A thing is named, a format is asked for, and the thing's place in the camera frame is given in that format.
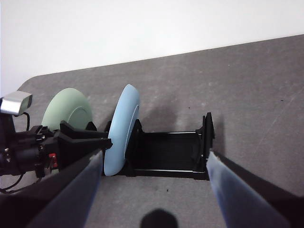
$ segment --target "green plate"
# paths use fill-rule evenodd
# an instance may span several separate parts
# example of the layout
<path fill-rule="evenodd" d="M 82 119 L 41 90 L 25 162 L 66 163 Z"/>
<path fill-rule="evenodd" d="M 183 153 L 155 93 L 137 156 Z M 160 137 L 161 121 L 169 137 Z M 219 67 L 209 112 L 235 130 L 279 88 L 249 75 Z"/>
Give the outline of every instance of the green plate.
<path fill-rule="evenodd" d="M 66 88 L 54 96 L 44 113 L 42 125 L 53 131 L 60 129 L 62 120 L 78 129 L 85 129 L 92 121 L 92 110 L 87 98 L 74 88 Z"/>

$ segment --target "black bracket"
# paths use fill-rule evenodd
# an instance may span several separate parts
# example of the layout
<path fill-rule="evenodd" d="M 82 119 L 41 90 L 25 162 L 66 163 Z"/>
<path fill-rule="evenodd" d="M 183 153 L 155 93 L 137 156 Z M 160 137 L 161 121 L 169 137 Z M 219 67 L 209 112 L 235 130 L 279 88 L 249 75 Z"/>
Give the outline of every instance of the black bracket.
<path fill-rule="evenodd" d="M 136 120 L 118 175 L 209 180 L 206 163 L 214 138 L 211 113 L 194 132 L 145 133 Z"/>

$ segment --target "gray table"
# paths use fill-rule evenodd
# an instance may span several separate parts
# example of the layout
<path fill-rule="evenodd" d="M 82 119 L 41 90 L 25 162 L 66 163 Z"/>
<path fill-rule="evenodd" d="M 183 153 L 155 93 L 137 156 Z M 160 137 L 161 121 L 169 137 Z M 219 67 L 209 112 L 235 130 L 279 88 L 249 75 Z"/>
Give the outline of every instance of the gray table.
<path fill-rule="evenodd" d="M 73 87 L 103 129 L 128 83 L 141 94 L 145 131 L 193 131 L 211 111 L 216 151 L 304 195 L 304 35 L 37 76 L 20 90 L 34 95 L 31 126 L 57 92 Z M 23 130 L 24 119 L 16 125 Z M 208 181 L 123 176 L 103 177 L 86 226 L 138 227 L 157 208 L 180 227 L 225 227 Z"/>

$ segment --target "black cable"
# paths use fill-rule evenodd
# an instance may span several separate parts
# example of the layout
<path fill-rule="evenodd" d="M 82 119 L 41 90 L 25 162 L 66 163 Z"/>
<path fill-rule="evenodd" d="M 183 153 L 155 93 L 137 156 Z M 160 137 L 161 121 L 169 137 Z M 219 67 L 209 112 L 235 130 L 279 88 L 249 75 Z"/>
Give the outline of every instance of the black cable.
<path fill-rule="evenodd" d="M 1 191 L 1 190 L 0 190 L 0 192 L 2 192 L 2 193 L 4 193 L 4 194 L 16 193 L 16 192 L 18 192 L 18 191 L 21 191 L 21 190 L 24 190 L 24 189 L 28 188 L 29 186 L 38 184 L 39 182 L 41 182 L 41 180 L 42 180 L 42 178 L 38 178 L 37 181 L 35 181 L 34 183 L 32 183 L 32 184 L 30 184 L 30 185 L 28 185 L 28 186 L 25 186 L 25 187 L 23 187 L 23 188 L 16 189 L 16 190 L 11 190 L 11 191 L 5 191 L 5 190 L 4 190 L 4 191 Z"/>
<path fill-rule="evenodd" d="M 28 122 L 27 122 L 27 131 L 28 131 L 29 130 L 29 114 L 26 112 L 24 112 L 23 114 L 26 115 L 27 119 L 28 119 Z"/>
<path fill-rule="evenodd" d="M 15 187 L 21 181 L 22 177 L 23 177 L 23 174 L 20 175 L 19 179 L 14 184 L 12 184 L 6 188 L 3 188 L 3 189 L 0 188 L 0 191 L 3 192 L 3 191 L 6 191 L 8 189 Z"/>

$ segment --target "black plate holder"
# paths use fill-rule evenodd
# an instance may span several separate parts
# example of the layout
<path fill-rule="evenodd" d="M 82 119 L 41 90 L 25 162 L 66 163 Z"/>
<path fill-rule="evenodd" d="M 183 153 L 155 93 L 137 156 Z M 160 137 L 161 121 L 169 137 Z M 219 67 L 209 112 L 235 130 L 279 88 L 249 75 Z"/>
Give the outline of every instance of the black plate holder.
<path fill-rule="evenodd" d="M 137 119 L 117 175 L 209 180 L 206 163 L 214 138 L 211 113 L 194 132 L 145 133 Z"/>

